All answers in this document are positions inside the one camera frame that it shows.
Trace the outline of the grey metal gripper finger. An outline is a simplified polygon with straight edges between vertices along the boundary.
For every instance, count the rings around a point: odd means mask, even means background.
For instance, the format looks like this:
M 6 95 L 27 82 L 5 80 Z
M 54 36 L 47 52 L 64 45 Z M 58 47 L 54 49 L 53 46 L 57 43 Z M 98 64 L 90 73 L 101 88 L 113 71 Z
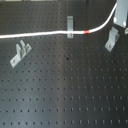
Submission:
M 127 17 L 128 17 L 128 0 L 117 0 L 117 6 L 116 6 L 113 22 L 116 25 L 125 28 L 127 25 Z

